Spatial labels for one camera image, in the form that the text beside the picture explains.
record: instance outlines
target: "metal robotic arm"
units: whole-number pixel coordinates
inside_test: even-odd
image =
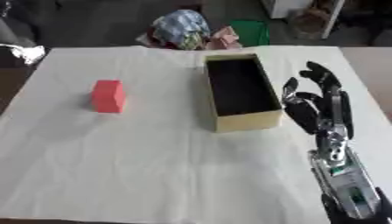
[[[373,186],[349,146],[354,126],[347,92],[325,67],[314,62],[308,62],[307,66],[309,70],[301,71],[300,75],[316,82],[322,96],[297,92],[298,80],[291,78],[283,87],[283,104],[286,113],[316,138],[317,149],[309,151],[309,159],[323,192],[328,217],[339,224],[389,223],[392,206],[381,190]]]

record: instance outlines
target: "white tablecloth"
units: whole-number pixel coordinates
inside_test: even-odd
[[[291,119],[274,129],[211,131],[204,56],[240,52],[258,54],[278,95],[308,60],[334,71],[353,104],[352,146],[392,197],[389,122],[338,48],[54,49],[0,117],[0,216],[328,223],[307,160],[314,139]],[[123,82],[122,114],[91,111],[88,94],[99,79]]]

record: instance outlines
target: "red cube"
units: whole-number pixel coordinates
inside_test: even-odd
[[[98,80],[92,93],[96,112],[121,113],[125,102],[123,84],[119,80]]]

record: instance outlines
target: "green bin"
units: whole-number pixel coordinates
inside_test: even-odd
[[[233,20],[230,26],[240,37],[239,42],[243,47],[268,46],[270,44],[270,33],[268,26],[261,21],[255,20]]]

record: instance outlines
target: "tan box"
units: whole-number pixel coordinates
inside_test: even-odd
[[[216,132],[279,125],[282,106],[256,54],[206,57]]]

